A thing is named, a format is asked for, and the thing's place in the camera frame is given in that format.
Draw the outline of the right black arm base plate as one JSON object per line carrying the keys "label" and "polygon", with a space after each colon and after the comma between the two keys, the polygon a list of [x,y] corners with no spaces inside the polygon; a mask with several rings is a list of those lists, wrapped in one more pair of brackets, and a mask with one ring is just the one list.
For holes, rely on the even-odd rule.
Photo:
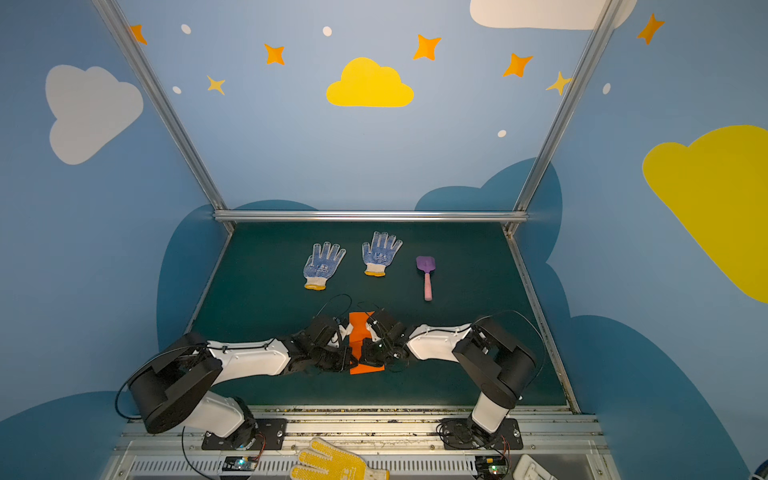
{"label": "right black arm base plate", "polygon": [[505,418],[495,433],[486,432],[470,418],[444,418],[438,423],[436,433],[449,450],[524,448],[518,422],[512,418]]}

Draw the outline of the orange square paper sheet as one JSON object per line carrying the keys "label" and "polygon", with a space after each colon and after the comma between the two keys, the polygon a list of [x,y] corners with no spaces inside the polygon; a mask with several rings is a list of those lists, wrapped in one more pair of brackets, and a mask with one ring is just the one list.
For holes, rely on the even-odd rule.
{"label": "orange square paper sheet", "polygon": [[362,375],[385,370],[383,366],[375,367],[363,363],[364,341],[372,338],[372,334],[367,327],[370,315],[371,312],[351,312],[349,314],[349,323],[352,327],[351,333],[348,336],[349,344],[353,357],[358,361],[358,365],[350,369],[351,375]]}

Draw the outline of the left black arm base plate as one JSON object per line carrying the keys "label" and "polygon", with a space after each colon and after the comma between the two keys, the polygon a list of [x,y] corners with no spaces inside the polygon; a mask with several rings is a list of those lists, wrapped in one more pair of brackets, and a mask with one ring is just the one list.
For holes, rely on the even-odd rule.
{"label": "left black arm base plate", "polygon": [[261,451],[280,450],[287,427],[284,418],[246,419],[226,437],[206,432],[201,444],[202,450]]}

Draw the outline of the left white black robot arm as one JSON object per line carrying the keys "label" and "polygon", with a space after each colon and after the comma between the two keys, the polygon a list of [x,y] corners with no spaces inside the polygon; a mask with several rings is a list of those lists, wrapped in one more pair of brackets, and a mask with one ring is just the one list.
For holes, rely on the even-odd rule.
{"label": "left white black robot arm", "polygon": [[357,365],[352,331],[346,320],[316,315],[299,332],[262,342],[224,343],[187,333],[131,375],[126,388],[149,434],[192,427],[209,434],[214,448],[260,448],[267,440],[244,400],[211,388],[255,376],[348,371]]}

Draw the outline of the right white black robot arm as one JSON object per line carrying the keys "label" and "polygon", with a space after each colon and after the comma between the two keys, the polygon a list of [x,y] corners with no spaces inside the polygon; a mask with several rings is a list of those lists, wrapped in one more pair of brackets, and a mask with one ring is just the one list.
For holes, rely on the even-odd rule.
{"label": "right white black robot arm", "polygon": [[407,326],[380,310],[368,317],[366,329],[370,336],[356,355],[360,363],[388,367],[412,359],[454,362],[479,388],[468,418],[438,423],[436,432],[448,449],[495,448],[507,415],[537,375],[535,355],[491,316],[454,327]]}

